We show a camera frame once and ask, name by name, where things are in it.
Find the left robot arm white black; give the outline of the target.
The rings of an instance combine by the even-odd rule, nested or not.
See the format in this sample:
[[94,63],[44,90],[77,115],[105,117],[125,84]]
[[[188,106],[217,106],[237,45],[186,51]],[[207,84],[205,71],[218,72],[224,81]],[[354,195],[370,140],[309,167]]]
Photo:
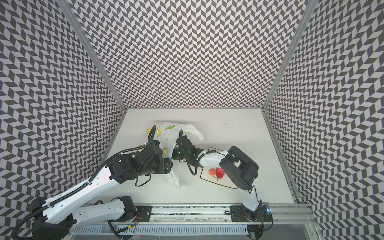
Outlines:
[[31,213],[16,224],[11,238],[23,239],[19,230],[30,220],[33,221],[31,240],[62,240],[75,229],[93,222],[133,219],[137,210],[130,196],[123,196],[116,203],[91,207],[84,204],[127,181],[170,173],[173,163],[163,156],[160,143],[155,140],[156,135],[157,127],[152,126],[148,141],[143,146],[112,155],[88,179],[55,197],[33,200]]

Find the right aluminium corner post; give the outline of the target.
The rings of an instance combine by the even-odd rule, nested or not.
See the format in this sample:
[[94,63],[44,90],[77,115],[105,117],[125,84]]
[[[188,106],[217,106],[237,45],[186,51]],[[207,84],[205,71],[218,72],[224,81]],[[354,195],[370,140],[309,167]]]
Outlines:
[[282,79],[283,79],[283,76],[284,76],[284,74],[285,74],[285,72],[289,66],[289,63],[292,60],[292,57],[294,56],[294,53],[295,53],[295,51],[299,45],[299,42],[300,42],[300,40],[301,40],[301,38],[302,38],[306,28],[307,28],[307,25],[309,24],[309,22],[311,20],[312,15],[315,12],[315,9],[316,9],[318,3],[319,3],[319,1],[317,1],[317,0],[310,0],[308,2],[308,5],[304,11],[303,17],[299,22],[298,28],[295,31],[295,34],[292,38],[291,43],[289,44],[286,55],[283,58],[282,64],[281,64],[281,66],[277,72],[275,79],[273,80],[271,89],[267,95],[265,103],[263,104],[263,107],[262,107],[263,112],[267,111],[267,108],[270,105],[270,103],[271,103],[271,101],[272,101],[272,99],[273,99]]

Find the white plastic bag lemon print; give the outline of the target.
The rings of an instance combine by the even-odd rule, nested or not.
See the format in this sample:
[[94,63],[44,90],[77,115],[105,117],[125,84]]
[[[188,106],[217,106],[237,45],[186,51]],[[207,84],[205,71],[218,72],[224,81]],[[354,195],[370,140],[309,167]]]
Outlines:
[[[197,169],[200,168],[198,165],[195,167],[191,166],[185,160],[172,160],[172,153],[177,144],[177,139],[182,136],[187,136],[188,139],[197,140],[202,142],[205,136],[202,132],[197,130],[193,124],[177,124],[171,122],[157,122],[149,125],[147,128],[147,137],[144,144],[151,144],[159,146],[163,151],[163,157],[170,158],[171,161],[185,163],[192,170],[192,173],[196,173]],[[201,160],[198,158],[198,164],[201,165]]]

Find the white mat black border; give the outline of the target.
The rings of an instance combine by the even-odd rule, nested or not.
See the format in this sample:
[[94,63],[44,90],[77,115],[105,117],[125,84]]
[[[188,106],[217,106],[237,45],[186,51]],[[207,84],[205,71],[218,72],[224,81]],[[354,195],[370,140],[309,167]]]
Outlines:
[[202,160],[204,164],[208,164],[207,166],[204,166],[201,170],[198,176],[200,177],[201,180],[207,181],[209,183],[219,185],[222,187],[226,187],[229,189],[238,189],[238,187],[230,180],[229,176],[225,173],[224,177],[222,179],[217,179],[216,175],[215,176],[210,176],[209,175],[209,170],[210,169],[215,169],[219,168],[219,163],[224,156],[220,154],[220,152],[223,152],[222,150],[209,147],[208,151],[215,150],[216,153],[209,154],[208,160]]

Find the red fake strawberry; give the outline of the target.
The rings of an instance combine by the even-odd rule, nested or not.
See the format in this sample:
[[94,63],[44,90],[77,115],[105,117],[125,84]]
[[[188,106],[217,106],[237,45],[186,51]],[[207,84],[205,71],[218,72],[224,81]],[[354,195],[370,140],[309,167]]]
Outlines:
[[225,175],[225,172],[222,168],[216,168],[216,178],[222,179]]

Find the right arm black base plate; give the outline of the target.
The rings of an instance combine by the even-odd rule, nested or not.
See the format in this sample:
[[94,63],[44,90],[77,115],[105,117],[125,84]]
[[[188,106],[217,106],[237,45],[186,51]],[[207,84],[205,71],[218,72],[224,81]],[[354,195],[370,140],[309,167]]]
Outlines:
[[244,206],[230,206],[229,215],[232,222],[272,222],[272,212],[264,205],[259,205],[255,211]]

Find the aluminium corner post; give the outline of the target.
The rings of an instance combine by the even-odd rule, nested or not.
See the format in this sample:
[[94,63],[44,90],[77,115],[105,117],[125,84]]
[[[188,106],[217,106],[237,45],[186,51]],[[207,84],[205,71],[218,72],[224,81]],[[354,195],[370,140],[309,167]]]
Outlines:
[[271,89],[267,95],[265,103],[263,104],[263,107],[262,107],[263,112],[267,111],[267,108],[270,105],[270,103],[271,103],[271,101],[272,101],[272,99],[273,99],[282,79],[283,79],[283,76],[284,76],[284,74],[285,74],[285,72],[289,66],[289,63],[292,60],[292,57],[294,56],[294,53],[295,53],[295,51],[299,45],[299,42],[300,42],[300,40],[301,40],[301,38],[302,38],[306,28],[307,28],[307,25],[309,24],[309,22],[311,20],[312,15],[315,12],[315,9],[316,9],[318,3],[319,3],[319,1],[317,1],[317,0],[310,0],[308,2],[308,5],[304,11],[303,17],[299,22],[298,28],[295,31],[295,34],[292,38],[291,43],[289,44],[286,55],[283,58],[282,64],[281,64],[281,66],[277,72],[275,79],[273,80]]
[[92,60],[93,64],[97,68],[98,72],[100,73],[102,80],[108,87],[109,91],[113,95],[114,99],[117,101],[119,107],[123,109],[123,111],[127,110],[127,107],[125,106],[120,94],[116,90],[112,80],[110,79],[107,71],[105,70],[102,62],[98,58],[97,53],[95,52],[93,46],[91,45],[89,39],[86,36],[86,33],[84,32],[82,26],[80,25],[79,21],[77,20],[74,12],[72,11],[69,2],[64,0],[57,0],[56,3],[62,10],[63,14],[65,15],[65,18],[73,28],[76,36],[80,40],[81,44],[83,45],[85,51],[89,55],[90,59]]

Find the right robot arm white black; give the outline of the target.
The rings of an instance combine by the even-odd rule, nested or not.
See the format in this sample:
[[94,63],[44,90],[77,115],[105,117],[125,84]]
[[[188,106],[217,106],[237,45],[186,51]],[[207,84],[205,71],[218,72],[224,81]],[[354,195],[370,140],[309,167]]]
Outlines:
[[245,192],[241,212],[230,211],[229,214],[242,221],[255,222],[265,219],[262,202],[258,197],[254,181],[258,177],[259,166],[238,147],[232,146],[228,151],[196,148],[187,136],[180,136],[172,153],[173,160],[185,160],[190,173],[195,176],[199,168],[215,170],[214,177],[222,171],[235,186]]

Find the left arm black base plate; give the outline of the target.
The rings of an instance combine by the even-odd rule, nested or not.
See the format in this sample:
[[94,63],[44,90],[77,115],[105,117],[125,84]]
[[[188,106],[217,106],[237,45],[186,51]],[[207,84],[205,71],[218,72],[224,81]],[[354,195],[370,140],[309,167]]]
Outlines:
[[152,215],[152,206],[138,205],[136,206],[135,217],[138,218],[138,223],[148,223]]

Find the white ventilation grille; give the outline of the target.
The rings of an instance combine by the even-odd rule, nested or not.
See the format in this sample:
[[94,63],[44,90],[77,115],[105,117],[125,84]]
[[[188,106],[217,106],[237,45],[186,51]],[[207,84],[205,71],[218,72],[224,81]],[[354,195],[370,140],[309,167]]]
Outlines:
[[[108,226],[91,225],[77,229],[75,236],[80,235],[108,235],[114,234]],[[139,225],[118,233],[121,236],[209,236],[209,235],[247,235],[248,227],[235,225]]]

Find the left aluminium corner post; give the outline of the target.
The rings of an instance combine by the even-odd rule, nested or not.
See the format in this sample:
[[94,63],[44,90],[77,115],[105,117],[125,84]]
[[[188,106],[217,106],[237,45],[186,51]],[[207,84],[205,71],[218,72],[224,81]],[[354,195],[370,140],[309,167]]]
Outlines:
[[93,46],[91,45],[89,39],[86,36],[86,33],[84,32],[82,26],[80,25],[79,21],[77,20],[74,12],[72,11],[69,2],[64,0],[57,0],[56,3],[62,10],[63,14],[65,15],[65,18],[73,28],[76,36],[80,40],[81,44],[83,45],[85,51],[89,55],[90,59],[92,60],[93,64],[97,68],[98,72],[100,73],[102,80],[108,87],[109,91],[113,95],[114,99],[117,101],[119,107],[123,109],[123,111],[127,110],[127,107],[125,106],[120,94],[116,90],[112,80],[110,79],[107,71],[105,70],[102,62],[98,58],[97,53],[95,52]]

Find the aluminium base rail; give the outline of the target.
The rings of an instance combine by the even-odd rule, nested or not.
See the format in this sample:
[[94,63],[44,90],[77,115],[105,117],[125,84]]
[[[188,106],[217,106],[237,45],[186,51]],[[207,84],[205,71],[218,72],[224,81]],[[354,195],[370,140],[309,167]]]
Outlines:
[[[138,204],[152,206],[145,224],[231,224],[232,204]],[[274,224],[309,224],[316,219],[306,204],[269,204]]]

